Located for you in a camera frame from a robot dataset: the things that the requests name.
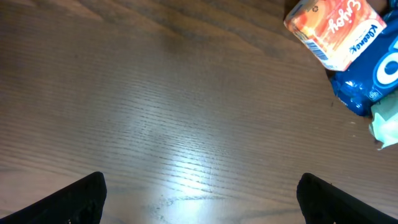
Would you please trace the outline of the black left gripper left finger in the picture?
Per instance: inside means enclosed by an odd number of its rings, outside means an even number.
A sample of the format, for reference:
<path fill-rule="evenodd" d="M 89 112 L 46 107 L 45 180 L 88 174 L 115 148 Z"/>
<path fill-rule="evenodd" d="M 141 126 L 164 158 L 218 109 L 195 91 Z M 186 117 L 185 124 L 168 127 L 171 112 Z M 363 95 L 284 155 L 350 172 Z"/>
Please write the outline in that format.
<path fill-rule="evenodd" d="M 94 172 L 22 210 L 1 218 L 1 224 L 99 224 L 106 195 L 103 173 Z"/>

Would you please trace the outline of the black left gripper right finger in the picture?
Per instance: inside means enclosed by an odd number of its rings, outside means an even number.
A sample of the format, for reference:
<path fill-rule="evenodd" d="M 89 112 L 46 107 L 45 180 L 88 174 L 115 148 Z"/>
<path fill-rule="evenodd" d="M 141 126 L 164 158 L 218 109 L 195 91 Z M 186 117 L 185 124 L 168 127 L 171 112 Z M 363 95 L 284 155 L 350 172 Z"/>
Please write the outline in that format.
<path fill-rule="evenodd" d="M 397 224 L 397 219 L 311 173 L 302 175 L 297 200 L 306 224 Z"/>

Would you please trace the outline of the teal wet wipes pack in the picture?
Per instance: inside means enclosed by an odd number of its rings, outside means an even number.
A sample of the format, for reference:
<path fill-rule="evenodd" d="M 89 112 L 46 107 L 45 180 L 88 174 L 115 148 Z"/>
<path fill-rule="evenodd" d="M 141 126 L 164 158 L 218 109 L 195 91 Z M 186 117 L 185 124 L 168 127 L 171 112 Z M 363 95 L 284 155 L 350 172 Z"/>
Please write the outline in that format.
<path fill-rule="evenodd" d="M 369 130 L 382 142 L 380 150 L 397 144 L 397 90 L 372 105 L 372 123 Z"/>

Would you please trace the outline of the blue Oreo cookie pack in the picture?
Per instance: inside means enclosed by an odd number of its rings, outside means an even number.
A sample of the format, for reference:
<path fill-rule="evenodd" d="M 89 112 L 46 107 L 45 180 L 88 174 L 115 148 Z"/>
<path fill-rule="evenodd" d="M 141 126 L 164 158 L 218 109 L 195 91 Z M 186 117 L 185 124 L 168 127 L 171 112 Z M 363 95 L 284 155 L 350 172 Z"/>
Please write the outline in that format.
<path fill-rule="evenodd" d="M 397 1 L 389 1 L 387 27 L 344 72 L 330 77 L 335 96 L 358 116 L 397 89 Z"/>

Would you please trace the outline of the orange Kleenex tissue pack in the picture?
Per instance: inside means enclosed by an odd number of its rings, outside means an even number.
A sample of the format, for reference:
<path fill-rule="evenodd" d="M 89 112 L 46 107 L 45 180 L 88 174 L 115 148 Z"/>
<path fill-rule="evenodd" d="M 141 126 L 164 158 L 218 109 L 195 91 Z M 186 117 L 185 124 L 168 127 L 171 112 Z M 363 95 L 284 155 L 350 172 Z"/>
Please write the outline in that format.
<path fill-rule="evenodd" d="M 284 25 L 328 70 L 345 71 L 387 27 L 366 0 L 301 0 Z"/>

